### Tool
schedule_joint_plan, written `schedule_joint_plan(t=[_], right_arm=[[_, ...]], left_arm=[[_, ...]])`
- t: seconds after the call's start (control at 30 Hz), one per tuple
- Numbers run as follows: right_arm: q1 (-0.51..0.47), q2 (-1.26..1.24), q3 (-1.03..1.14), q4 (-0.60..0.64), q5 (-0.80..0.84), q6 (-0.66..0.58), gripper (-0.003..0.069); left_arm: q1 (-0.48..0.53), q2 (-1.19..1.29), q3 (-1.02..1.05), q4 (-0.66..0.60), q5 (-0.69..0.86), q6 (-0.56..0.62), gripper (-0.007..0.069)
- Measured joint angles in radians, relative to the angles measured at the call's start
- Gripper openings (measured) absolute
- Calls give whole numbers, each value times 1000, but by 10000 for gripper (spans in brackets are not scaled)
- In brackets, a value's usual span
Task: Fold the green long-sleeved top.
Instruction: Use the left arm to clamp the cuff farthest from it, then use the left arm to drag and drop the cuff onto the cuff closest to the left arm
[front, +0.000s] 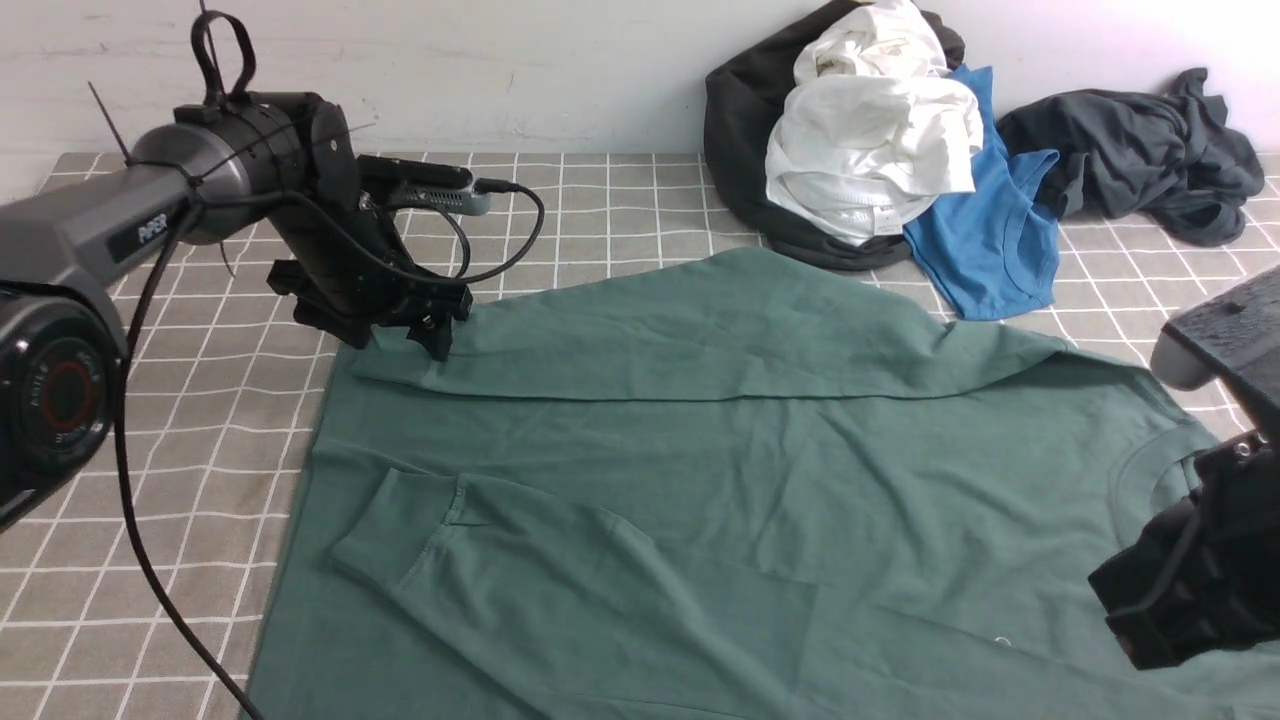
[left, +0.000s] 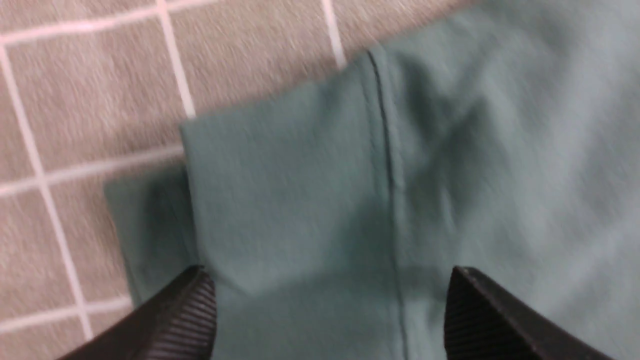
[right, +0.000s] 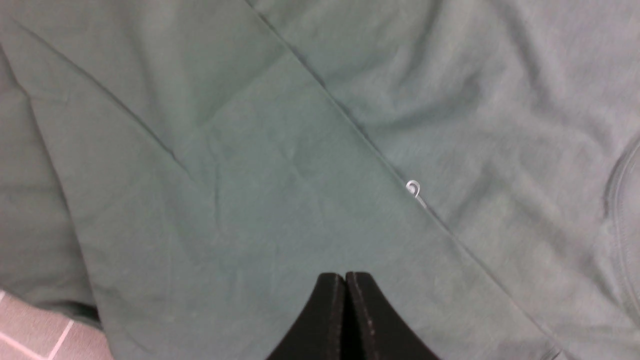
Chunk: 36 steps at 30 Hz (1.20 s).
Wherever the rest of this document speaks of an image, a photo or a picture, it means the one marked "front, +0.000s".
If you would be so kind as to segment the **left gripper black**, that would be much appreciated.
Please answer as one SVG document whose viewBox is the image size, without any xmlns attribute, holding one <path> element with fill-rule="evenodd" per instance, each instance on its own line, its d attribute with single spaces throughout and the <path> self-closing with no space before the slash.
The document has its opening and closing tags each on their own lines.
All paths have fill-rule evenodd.
<svg viewBox="0 0 1280 720">
<path fill-rule="evenodd" d="M 316 193 L 268 193 L 268 219 L 292 256 L 274 261 L 268 286 L 294 299 L 293 318 L 352 348 L 365 348 L 376 327 L 404 328 L 431 360 L 451 355 L 453 329 L 474 309 L 458 277 L 417 266 L 393 220 L 394 211 L 325 202 Z"/>
</svg>

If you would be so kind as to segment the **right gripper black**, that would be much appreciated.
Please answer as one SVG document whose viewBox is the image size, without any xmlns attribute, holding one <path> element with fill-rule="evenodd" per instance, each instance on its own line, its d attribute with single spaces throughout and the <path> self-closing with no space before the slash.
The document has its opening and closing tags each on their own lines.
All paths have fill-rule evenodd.
<svg viewBox="0 0 1280 720">
<path fill-rule="evenodd" d="M 1277 451 L 1260 433 L 1194 460 L 1199 486 L 1088 582 L 1139 671 L 1279 638 Z"/>
</svg>

